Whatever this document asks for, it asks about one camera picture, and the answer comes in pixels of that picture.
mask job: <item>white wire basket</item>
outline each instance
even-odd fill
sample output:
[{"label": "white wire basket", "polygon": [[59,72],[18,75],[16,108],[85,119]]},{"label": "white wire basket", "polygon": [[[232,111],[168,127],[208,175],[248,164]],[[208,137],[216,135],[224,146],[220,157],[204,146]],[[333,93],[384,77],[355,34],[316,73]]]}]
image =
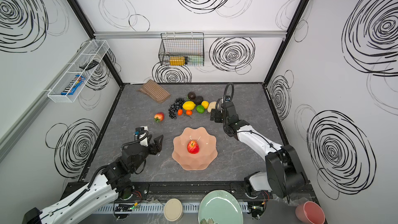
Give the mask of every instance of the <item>white wire basket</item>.
[{"label": "white wire basket", "polygon": [[[86,86],[97,66],[99,66],[108,49],[109,45],[106,40],[91,40],[83,52],[71,63],[68,70],[62,75],[47,96],[53,102],[73,103],[84,86]],[[93,60],[97,61],[98,64],[88,69]],[[74,92],[68,90],[69,88],[76,87],[79,80],[81,80],[81,84]]]}]

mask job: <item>brown pouch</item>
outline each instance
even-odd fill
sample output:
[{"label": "brown pouch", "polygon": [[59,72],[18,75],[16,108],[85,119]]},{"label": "brown pouch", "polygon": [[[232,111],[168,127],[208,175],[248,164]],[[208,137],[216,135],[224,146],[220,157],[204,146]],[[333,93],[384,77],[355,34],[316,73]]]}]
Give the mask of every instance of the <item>brown pouch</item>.
[{"label": "brown pouch", "polygon": [[157,103],[163,103],[171,96],[169,92],[164,90],[153,80],[149,80],[147,83],[142,85],[138,91],[143,92],[147,96],[151,97]]}]

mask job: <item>wire basket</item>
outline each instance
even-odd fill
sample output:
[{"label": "wire basket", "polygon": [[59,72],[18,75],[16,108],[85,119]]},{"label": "wire basket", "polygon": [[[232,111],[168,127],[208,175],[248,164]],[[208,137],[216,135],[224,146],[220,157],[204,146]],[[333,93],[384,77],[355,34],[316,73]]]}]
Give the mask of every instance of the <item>wire basket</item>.
[{"label": "wire basket", "polygon": [[90,79],[102,58],[109,49],[106,40],[91,40],[79,56],[70,64],[68,70],[62,75],[58,82],[48,93],[53,102],[72,103]]},{"label": "wire basket", "polygon": [[205,48],[202,32],[162,33],[159,61],[162,66],[204,66]]}]

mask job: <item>green lime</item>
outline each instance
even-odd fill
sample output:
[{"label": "green lime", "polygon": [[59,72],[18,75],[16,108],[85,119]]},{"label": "green lime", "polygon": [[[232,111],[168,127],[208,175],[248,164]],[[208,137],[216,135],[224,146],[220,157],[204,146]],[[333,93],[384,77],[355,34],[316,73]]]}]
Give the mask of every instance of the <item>green lime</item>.
[{"label": "green lime", "polygon": [[196,111],[198,113],[204,113],[205,112],[205,107],[202,106],[202,105],[199,105],[199,106],[196,107]]}]

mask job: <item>black wire basket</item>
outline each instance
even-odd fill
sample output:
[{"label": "black wire basket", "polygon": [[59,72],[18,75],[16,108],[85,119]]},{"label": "black wire basket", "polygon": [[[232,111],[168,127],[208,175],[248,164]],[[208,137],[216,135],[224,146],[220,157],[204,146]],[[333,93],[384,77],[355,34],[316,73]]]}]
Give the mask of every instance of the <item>black wire basket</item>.
[{"label": "black wire basket", "polygon": [[204,66],[205,48],[202,32],[162,33],[159,61],[162,66]]}]

